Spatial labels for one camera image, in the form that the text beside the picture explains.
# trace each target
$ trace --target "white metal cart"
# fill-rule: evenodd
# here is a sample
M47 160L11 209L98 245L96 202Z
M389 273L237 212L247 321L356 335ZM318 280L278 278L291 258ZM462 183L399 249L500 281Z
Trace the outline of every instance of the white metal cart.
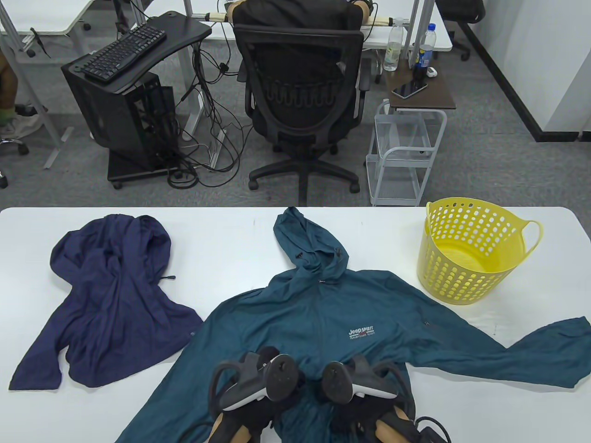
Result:
M376 111L365 158L373 206L418 206L437 155L447 115L440 109L389 112L389 100ZM438 126L427 129L427 126Z

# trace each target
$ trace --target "navy blue hoodie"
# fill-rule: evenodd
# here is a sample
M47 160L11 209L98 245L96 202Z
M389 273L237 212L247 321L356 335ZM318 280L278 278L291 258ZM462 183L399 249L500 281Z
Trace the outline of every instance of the navy blue hoodie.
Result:
M69 346L70 377L103 386L181 350L202 324L158 286L170 237L154 218L110 215L68 232L50 265L72 285L10 382L11 390L57 389L60 350Z

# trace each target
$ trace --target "computer keyboard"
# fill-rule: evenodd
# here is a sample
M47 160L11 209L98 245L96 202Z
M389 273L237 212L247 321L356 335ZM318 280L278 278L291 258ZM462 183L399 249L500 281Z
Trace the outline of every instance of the computer keyboard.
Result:
M87 77L109 83L166 38L166 32L141 25L119 40L92 54L81 67Z

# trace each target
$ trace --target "blue bottle label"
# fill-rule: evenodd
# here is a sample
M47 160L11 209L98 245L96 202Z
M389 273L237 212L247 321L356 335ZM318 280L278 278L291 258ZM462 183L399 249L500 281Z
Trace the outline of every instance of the blue bottle label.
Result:
M425 51L423 49L419 49L417 54L417 64L421 68L428 68L429 63L431 62L431 56L433 55L433 51Z

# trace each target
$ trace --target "chair wheel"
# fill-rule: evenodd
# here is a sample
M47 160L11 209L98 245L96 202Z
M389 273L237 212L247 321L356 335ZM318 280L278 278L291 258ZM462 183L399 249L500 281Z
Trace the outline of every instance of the chair wheel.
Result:
M18 146L18 155L27 155L29 153L29 148L25 143Z

